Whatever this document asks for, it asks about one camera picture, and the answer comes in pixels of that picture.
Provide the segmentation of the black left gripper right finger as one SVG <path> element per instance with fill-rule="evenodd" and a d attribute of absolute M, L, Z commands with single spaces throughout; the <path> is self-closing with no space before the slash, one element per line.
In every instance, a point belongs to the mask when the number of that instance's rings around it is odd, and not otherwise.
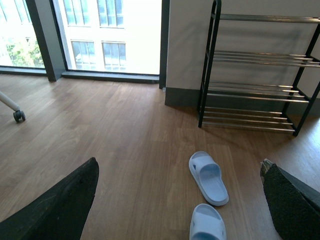
<path fill-rule="evenodd" d="M 261 163 L 260 178 L 279 236 L 283 240 L 318 240 L 320 193 L 267 158 Z"/>

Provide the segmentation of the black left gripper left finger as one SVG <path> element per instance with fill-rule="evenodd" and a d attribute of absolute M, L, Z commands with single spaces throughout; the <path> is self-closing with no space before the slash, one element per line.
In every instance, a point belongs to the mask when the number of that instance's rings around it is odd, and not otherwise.
<path fill-rule="evenodd" d="M 2 240 L 79 240 L 92 207 L 99 164 L 92 157 L 0 223 Z"/>

